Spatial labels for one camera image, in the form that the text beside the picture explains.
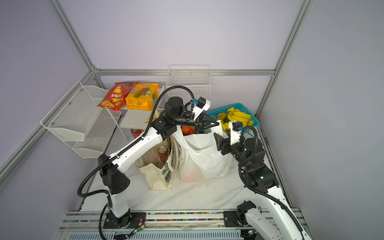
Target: can lid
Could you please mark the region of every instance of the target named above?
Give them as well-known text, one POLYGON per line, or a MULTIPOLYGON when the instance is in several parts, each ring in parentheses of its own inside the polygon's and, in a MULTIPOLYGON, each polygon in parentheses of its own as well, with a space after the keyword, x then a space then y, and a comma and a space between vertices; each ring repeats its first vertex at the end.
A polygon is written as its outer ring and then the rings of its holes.
POLYGON ((166 146, 159 147, 159 153, 165 153, 168 151, 168 148, 166 146))

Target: white wire basket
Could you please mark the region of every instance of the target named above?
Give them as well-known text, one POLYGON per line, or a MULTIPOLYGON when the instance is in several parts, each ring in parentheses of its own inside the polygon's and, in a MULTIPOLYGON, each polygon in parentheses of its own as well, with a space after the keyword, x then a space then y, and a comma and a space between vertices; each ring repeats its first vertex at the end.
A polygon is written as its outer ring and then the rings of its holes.
MULTIPOLYGON (((188 70, 171 69, 174 66, 170 65, 166 88, 172 86, 185 86, 189 88, 195 96, 209 95, 211 92, 211 80, 209 75, 209 65, 182 65, 191 67, 188 70)), ((186 90, 176 88, 167 92, 168 96, 185 96, 189 95, 186 90)))
POLYGON ((80 82, 73 88, 77 91, 57 115, 50 118, 52 109, 40 123, 81 157, 97 158, 105 151, 121 112, 97 106, 108 90, 80 82))

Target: red soda can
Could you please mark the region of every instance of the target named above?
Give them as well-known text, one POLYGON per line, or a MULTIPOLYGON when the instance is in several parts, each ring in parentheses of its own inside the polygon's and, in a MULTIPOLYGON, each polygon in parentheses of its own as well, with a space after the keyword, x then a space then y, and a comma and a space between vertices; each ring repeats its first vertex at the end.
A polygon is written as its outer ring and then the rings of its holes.
POLYGON ((159 147, 159 157, 160 157, 160 160, 165 163, 167 161, 167 158, 168 158, 168 148, 167 146, 161 146, 159 147))
POLYGON ((138 136, 140 136, 141 130, 140 129, 131 129, 131 134, 134 138, 137 138, 138 136))

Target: chip bag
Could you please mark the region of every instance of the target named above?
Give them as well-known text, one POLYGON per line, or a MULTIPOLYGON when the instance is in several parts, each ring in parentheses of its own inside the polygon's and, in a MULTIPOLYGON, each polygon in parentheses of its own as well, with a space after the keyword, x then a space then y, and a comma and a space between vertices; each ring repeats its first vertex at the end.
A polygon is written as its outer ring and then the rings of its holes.
POLYGON ((125 97, 139 82, 115 83, 104 99, 97 106, 119 111, 125 103, 125 97))
POLYGON ((125 98, 128 109, 152 111, 159 95, 157 83, 136 84, 125 98))

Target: metal beam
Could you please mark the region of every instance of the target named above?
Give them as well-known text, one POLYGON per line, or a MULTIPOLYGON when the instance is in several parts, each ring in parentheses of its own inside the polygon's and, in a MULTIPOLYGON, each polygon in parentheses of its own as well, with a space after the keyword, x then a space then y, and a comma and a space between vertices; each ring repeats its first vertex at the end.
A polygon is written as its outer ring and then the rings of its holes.
POLYGON ((71 41, 73 42, 76 50, 79 52, 80 56, 82 57, 85 65, 87 65, 89 71, 96 70, 96 67, 92 64, 87 52, 85 51, 84 46, 80 42, 79 37, 77 36, 67 14, 64 11, 63 6, 61 5, 59 0, 48 0, 50 5, 52 6, 57 18, 61 22, 64 30, 67 32, 68 36, 70 37, 71 41))
POLYGON ((287 56, 289 54, 289 51, 292 48, 293 42, 296 39, 297 33, 299 32, 300 26, 302 25, 306 15, 307 15, 307 13, 308 13, 308 10, 309 10, 309 8, 310 8, 310 6, 312 4, 312 1, 313 0, 303 0, 303 2, 301 3, 300 10, 299 10, 299 13, 298 13, 298 15, 296 17, 295 23, 293 24, 293 27, 292 27, 291 32, 290 32, 290 34, 288 36, 288 39, 287 39, 287 41, 285 43, 283 51, 281 52, 279 61, 277 62, 276 73, 275 73, 274 76, 271 77, 271 80, 269 81, 269 84, 268 84, 267 89, 266 89, 266 91, 264 93, 262 101, 260 102, 260 105, 259 105, 259 107, 257 109, 256 117, 259 117, 261 112, 263 111, 265 103, 266 103, 269 95, 271 94, 272 88, 273 88, 273 86, 276 83, 276 80, 277 80, 277 78, 279 76, 281 68, 283 67, 284 62, 285 62, 285 60, 286 60, 286 58, 287 58, 287 56))
MULTIPOLYGON (((88 72, 80 82, 82 84, 87 84, 87 82, 94 78, 92 72, 88 72)), ((68 98, 76 92, 76 89, 69 91, 62 99, 55 105, 55 111, 52 111, 50 115, 52 117, 60 111, 63 104, 66 104, 68 98)), ((12 156, 5 162, 0 169, 0 190, 5 186, 6 181, 9 177, 21 166, 24 160, 29 156, 29 154, 35 149, 39 141, 42 139, 44 134, 47 132, 46 128, 42 125, 39 125, 33 133, 23 142, 23 144, 12 154, 12 156)))
MULTIPOLYGON (((167 76, 169 69, 99 69, 97 76, 167 76)), ((210 69, 211 76, 274 76, 274 69, 210 69)))

